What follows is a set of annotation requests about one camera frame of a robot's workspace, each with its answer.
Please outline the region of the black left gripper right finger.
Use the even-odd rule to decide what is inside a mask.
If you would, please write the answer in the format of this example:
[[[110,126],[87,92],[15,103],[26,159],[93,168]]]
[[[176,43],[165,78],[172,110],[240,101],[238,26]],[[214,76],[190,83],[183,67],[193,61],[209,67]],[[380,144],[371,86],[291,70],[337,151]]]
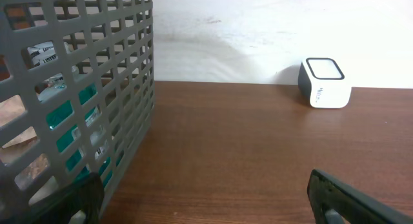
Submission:
[[[307,195],[316,223],[412,223],[408,217],[319,169]]]

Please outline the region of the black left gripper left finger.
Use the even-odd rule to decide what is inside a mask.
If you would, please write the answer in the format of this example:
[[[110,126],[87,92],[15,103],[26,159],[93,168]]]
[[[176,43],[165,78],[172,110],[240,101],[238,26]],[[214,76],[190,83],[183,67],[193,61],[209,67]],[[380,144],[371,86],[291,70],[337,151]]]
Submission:
[[[99,223],[105,196],[103,182],[93,172],[58,190],[30,210],[30,223],[69,223],[79,211],[85,213],[84,223]]]

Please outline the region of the teal mouthwash bottle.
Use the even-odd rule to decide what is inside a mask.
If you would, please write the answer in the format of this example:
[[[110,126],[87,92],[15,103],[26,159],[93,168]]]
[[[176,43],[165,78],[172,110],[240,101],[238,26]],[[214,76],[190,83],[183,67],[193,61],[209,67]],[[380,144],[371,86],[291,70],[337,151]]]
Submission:
[[[58,59],[54,44],[51,41],[29,46],[27,48],[27,51],[34,66],[42,66]],[[58,95],[67,88],[67,85],[63,79],[63,75],[60,72],[46,79],[45,83],[47,84],[47,87],[38,95],[40,102],[44,102]],[[79,101],[83,105],[96,94],[96,86],[93,84],[88,85],[78,93]],[[49,126],[49,129],[55,129],[62,121],[64,121],[73,113],[74,111],[70,101],[65,101],[62,105],[46,115],[46,122]],[[92,124],[99,115],[99,108],[94,107],[85,114],[85,123],[87,125]],[[79,137],[81,137],[81,131],[79,130],[77,125],[73,125],[57,140],[56,146],[58,151],[63,152],[73,141],[75,141]],[[81,149],[76,150],[65,162],[67,171],[72,171],[83,158],[83,156],[84,154]]]

